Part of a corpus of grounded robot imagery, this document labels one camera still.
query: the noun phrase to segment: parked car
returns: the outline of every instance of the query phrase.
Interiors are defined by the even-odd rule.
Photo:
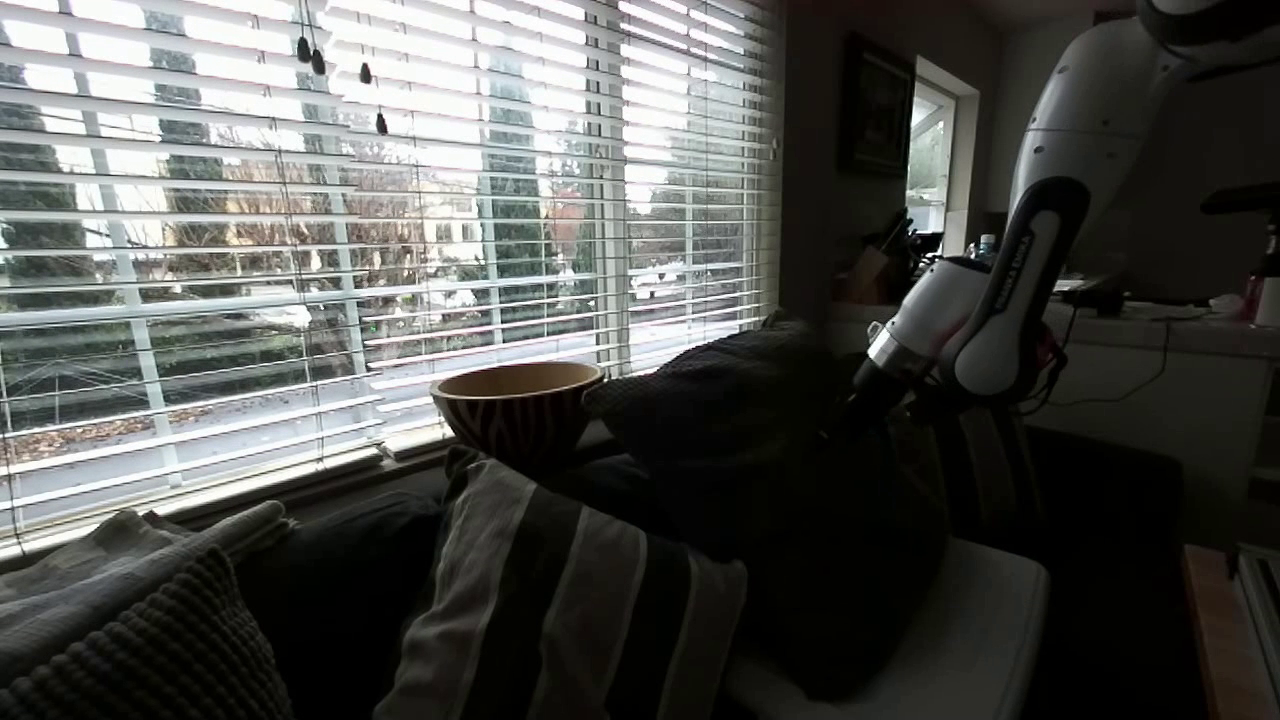
[[[250,310],[246,322],[273,323],[273,330],[311,330],[311,310],[296,287],[260,283],[260,287],[246,287],[246,296],[267,302],[263,310]]]
[[[687,264],[651,264],[630,273],[630,302],[667,302],[687,287]]]
[[[448,323],[470,314],[478,314],[478,302],[457,275],[426,275],[396,302],[396,318],[412,318],[420,330]]]

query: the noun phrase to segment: white robot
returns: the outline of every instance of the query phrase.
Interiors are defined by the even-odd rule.
[[[1060,56],[1025,134],[995,264],[936,262],[873,336],[861,412],[907,387],[1015,400],[1070,243],[1108,209],[1171,89],[1280,60],[1280,0],[1135,0]]]

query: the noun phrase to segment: throw pillow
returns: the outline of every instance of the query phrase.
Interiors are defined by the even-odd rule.
[[[296,718],[370,718],[392,690],[440,511],[430,482],[412,474],[290,508],[296,532],[234,567]]]
[[[892,421],[892,446],[901,469],[942,499],[952,535],[1038,558],[1045,499],[1015,410],[917,403]]]
[[[376,718],[711,718],[743,598],[739,565],[474,462]]]
[[[469,490],[474,462],[482,462],[482,453],[469,446],[448,449],[445,478],[450,498]],[[636,523],[651,535],[667,535],[667,542],[676,535],[673,515],[659,499],[659,490],[651,483],[651,474],[626,453],[584,455],[549,474],[527,474],[527,482],[568,499],[578,499],[603,515]]]
[[[202,532],[161,515],[116,511],[88,535],[0,577],[0,686],[46,662],[76,636],[157,593],[191,558],[246,558],[276,543],[287,515],[276,499],[250,506]]]
[[[885,426],[839,426],[847,380],[819,331],[778,322],[589,397],[678,542],[747,565],[747,641],[819,702],[875,677],[942,551],[942,511]]]
[[[202,551],[157,593],[0,690],[0,718],[273,720],[290,718],[276,662],[239,605],[223,551]]]

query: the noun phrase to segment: window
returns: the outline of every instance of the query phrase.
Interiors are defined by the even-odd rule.
[[[773,11],[6,0],[2,551],[440,442],[460,368],[644,374],[761,322]]]
[[[917,234],[940,234],[942,252],[967,243],[981,93],[917,56],[907,218]]]
[[[917,80],[911,156],[907,156],[907,218],[917,234],[949,227],[956,156],[956,96]]]

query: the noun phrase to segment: wall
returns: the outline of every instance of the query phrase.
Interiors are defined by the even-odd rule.
[[[836,169],[839,49],[861,33],[901,56],[927,56],[984,106],[995,96],[995,28],[956,0],[791,0],[786,5],[786,140],[782,140],[782,283],[786,314],[825,322],[836,264],[865,234],[903,209],[901,179],[855,179]],[[984,163],[975,163],[972,212],[984,209]]]
[[[1025,128],[1060,54],[1087,28],[1087,11],[1006,33],[998,49],[998,101],[990,106],[989,212],[1006,212],[1006,186]]]
[[[989,212],[1006,212],[1006,186],[1036,96],[1093,23],[1087,7],[1006,33],[989,156]],[[1070,267],[1118,275],[1148,302],[1207,302],[1237,293],[1265,252],[1265,218],[1203,218],[1216,189],[1280,179],[1280,68],[1185,85],[1154,111],[1128,186],[1095,234],[1070,248]]]

